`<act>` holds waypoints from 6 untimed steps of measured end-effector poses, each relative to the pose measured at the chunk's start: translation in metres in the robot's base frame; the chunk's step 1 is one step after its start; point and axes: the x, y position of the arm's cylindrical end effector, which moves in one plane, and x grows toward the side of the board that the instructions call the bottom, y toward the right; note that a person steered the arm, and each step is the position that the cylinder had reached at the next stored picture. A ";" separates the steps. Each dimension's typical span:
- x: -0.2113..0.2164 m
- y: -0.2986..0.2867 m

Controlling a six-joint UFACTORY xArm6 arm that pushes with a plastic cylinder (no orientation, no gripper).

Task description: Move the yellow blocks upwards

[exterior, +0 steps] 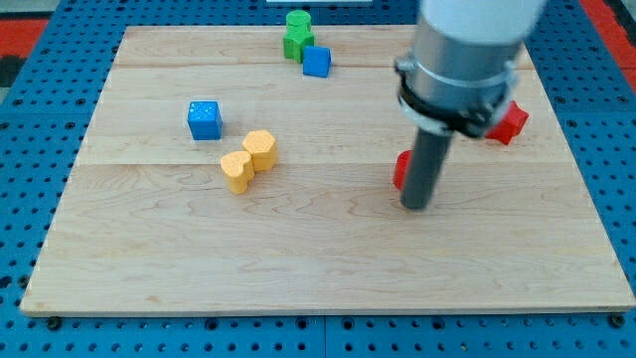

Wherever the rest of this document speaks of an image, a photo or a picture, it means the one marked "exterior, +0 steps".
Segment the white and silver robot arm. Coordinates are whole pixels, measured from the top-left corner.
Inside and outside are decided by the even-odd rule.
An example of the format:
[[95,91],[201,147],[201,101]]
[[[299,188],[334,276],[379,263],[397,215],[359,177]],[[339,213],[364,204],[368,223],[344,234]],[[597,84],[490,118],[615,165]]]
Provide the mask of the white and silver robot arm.
[[507,111],[516,60],[546,0],[421,0],[398,101],[421,134],[482,137]]

